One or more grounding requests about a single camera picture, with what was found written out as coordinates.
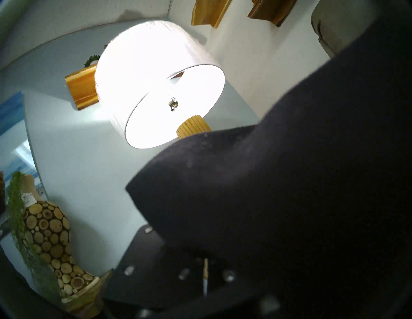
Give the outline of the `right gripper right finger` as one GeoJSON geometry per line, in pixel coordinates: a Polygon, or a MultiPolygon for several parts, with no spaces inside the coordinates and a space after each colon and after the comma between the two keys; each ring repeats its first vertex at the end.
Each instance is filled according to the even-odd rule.
{"type": "Polygon", "coordinates": [[[181,319],[283,319],[279,299],[264,282],[256,282],[231,268],[221,271],[224,284],[209,285],[202,299],[185,304],[181,319]]]}

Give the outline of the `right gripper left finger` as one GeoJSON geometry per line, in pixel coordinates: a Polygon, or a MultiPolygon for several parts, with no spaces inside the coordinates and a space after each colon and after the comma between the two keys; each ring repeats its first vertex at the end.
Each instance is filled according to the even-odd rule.
{"type": "Polygon", "coordinates": [[[136,232],[103,301],[116,319],[168,310],[203,296],[203,262],[168,246],[149,224],[136,232]]]}

